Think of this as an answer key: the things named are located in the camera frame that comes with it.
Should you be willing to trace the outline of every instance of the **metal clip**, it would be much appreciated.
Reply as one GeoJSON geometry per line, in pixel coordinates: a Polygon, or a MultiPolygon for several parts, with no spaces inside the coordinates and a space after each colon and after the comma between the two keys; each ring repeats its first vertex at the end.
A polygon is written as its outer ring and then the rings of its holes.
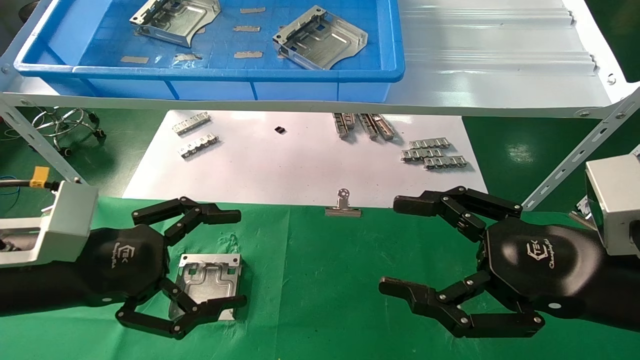
{"type": "Polygon", "coordinates": [[[353,217],[362,216],[360,209],[351,209],[349,207],[349,190],[338,190],[338,205],[335,208],[325,208],[324,214],[328,217],[353,217]]]}

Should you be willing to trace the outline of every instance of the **caster wheel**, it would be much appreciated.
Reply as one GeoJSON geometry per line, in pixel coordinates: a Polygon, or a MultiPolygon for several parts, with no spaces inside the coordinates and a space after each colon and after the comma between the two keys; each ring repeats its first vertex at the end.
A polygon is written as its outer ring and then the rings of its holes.
{"type": "Polygon", "coordinates": [[[96,116],[94,113],[89,113],[89,120],[91,120],[91,122],[96,125],[100,124],[100,118],[98,118],[98,116],[96,116]]]}
{"type": "Polygon", "coordinates": [[[62,155],[63,158],[68,158],[72,154],[71,149],[69,149],[68,147],[63,147],[58,152],[60,153],[60,155],[62,155]]]}
{"type": "Polygon", "coordinates": [[[96,131],[93,133],[93,135],[94,135],[96,138],[98,138],[98,139],[107,137],[107,134],[105,134],[105,133],[104,133],[104,130],[102,130],[102,129],[98,129],[98,130],[96,130],[96,131]]]}

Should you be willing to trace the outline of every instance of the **white shelf surface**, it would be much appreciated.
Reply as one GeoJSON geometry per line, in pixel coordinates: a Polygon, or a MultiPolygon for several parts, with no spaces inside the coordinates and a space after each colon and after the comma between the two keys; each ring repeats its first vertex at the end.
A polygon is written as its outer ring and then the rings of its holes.
{"type": "Polygon", "coordinates": [[[354,207],[389,208],[396,195],[418,196],[462,185],[486,192],[461,117],[387,115],[393,142],[372,141],[360,124],[341,140],[329,113],[209,111],[212,121],[178,136],[172,126],[199,111],[169,111],[123,197],[256,204],[335,206],[347,188],[354,207]],[[278,134],[274,128],[284,127],[278,134]],[[213,133],[220,143],[188,160],[177,149],[213,133]],[[446,137],[446,155],[463,155],[466,168],[424,170],[403,163],[410,140],[446,137]]]}
{"type": "Polygon", "coordinates": [[[3,98],[16,106],[575,117],[612,108],[637,88],[625,81],[583,0],[398,2],[406,72],[384,104],[68,97],[19,75],[3,98]]]}

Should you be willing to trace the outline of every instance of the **stamped metal piece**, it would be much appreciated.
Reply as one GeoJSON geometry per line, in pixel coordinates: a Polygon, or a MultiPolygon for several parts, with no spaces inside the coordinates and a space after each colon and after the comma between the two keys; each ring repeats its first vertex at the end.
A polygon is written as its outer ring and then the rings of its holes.
{"type": "Polygon", "coordinates": [[[273,46],[298,65],[328,70],[367,45],[368,34],[315,5],[273,36],[273,46]]]}
{"type": "Polygon", "coordinates": [[[324,214],[328,217],[353,217],[359,218],[362,216],[360,209],[351,209],[349,207],[349,190],[338,190],[338,204],[335,208],[325,208],[324,214]]]}
{"type": "Polygon", "coordinates": [[[412,149],[432,149],[434,147],[448,149],[449,146],[451,146],[451,143],[447,140],[447,138],[433,138],[412,141],[409,142],[409,146],[412,149]]]}
{"type": "Polygon", "coordinates": [[[178,124],[174,125],[171,129],[173,130],[174,133],[178,135],[182,135],[184,133],[187,133],[188,131],[195,129],[198,126],[201,126],[202,124],[205,124],[210,120],[211,120],[211,117],[209,116],[209,113],[205,111],[205,112],[201,112],[199,114],[193,115],[187,120],[180,121],[178,124]]]}
{"type": "Polygon", "coordinates": [[[137,34],[191,47],[193,35],[220,12],[219,0],[148,0],[129,22],[137,34]]]}
{"type": "Polygon", "coordinates": [[[420,161],[426,158],[439,158],[442,156],[442,151],[440,151],[440,149],[411,149],[402,150],[400,160],[404,162],[410,162],[420,161]]]}
{"type": "Polygon", "coordinates": [[[385,120],[385,118],[380,114],[369,114],[369,116],[371,116],[371,119],[378,127],[382,138],[385,139],[385,141],[393,140],[393,138],[396,136],[396,132],[394,131],[393,127],[389,125],[387,120],[385,120]]]}
{"type": "Polygon", "coordinates": [[[464,156],[442,156],[440,158],[424,158],[424,168],[434,170],[439,168],[461,168],[466,167],[467,161],[464,156]]]}
{"type": "MultiPolygon", "coordinates": [[[[180,257],[175,284],[196,304],[209,299],[232,297],[237,293],[242,257],[240,254],[183,254],[180,257]]],[[[174,302],[169,306],[169,318],[174,320],[184,312],[174,302]]],[[[220,320],[235,320],[233,309],[220,314],[220,320]]]]}
{"type": "Polygon", "coordinates": [[[180,156],[186,159],[191,155],[194,155],[196,152],[201,151],[202,149],[209,147],[216,142],[218,142],[218,137],[216,135],[209,133],[181,147],[178,150],[178,154],[180,154],[180,156]]]}

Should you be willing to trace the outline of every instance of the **yellow cable tag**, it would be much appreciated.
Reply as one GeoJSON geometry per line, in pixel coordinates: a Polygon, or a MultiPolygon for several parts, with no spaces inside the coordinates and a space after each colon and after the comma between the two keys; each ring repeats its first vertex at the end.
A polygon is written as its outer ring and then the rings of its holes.
{"type": "Polygon", "coordinates": [[[48,167],[36,167],[36,169],[33,171],[33,177],[29,182],[29,186],[32,188],[44,189],[44,183],[47,182],[48,177],[49,177],[48,167]]]}

